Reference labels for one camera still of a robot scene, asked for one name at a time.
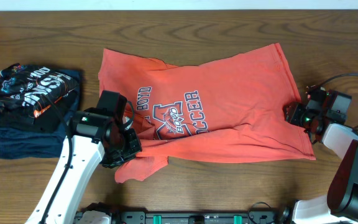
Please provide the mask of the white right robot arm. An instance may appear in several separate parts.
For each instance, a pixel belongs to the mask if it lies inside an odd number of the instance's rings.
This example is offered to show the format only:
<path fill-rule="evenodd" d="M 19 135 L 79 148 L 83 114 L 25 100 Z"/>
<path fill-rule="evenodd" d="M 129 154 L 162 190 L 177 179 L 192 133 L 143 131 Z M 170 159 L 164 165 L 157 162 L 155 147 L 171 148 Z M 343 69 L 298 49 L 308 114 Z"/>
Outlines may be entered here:
<path fill-rule="evenodd" d="M 332 150 L 341 163 L 326 195 L 285 208 L 280 223 L 358 223 L 358 132 L 344 123 L 351 96 L 318 88 L 307 93 L 307 104 L 284 107 L 285 121 Z"/>

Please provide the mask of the red soccer t-shirt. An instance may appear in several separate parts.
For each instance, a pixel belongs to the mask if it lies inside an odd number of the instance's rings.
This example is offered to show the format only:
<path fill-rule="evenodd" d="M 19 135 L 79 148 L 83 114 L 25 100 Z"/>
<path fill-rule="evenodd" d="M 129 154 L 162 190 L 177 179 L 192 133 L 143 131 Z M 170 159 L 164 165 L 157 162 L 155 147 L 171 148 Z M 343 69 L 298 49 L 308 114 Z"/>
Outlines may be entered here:
<path fill-rule="evenodd" d="M 176 66 L 105 49 L 101 91 L 131 105 L 142 150 L 115 180 L 143 181 L 171 157 L 215 163 L 314 159 L 304 129 L 289 124 L 284 107 L 301 100 L 280 44 L 196 66 Z"/>

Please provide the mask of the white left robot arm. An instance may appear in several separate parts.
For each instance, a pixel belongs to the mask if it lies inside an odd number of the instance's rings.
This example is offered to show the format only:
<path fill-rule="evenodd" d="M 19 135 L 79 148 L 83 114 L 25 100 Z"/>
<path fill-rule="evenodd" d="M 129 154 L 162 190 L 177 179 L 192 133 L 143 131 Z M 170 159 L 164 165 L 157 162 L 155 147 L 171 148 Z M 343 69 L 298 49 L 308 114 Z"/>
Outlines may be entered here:
<path fill-rule="evenodd" d="M 27 222 L 120 223 L 108 208 L 78 207 L 97 166 L 115 168 L 135 158 L 142 146 L 134 129 L 134 118 L 124 111 L 131 102 L 120 93 L 104 90 L 94 108 L 77 111 L 64 124 L 67 137 L 51 179 Z"/>

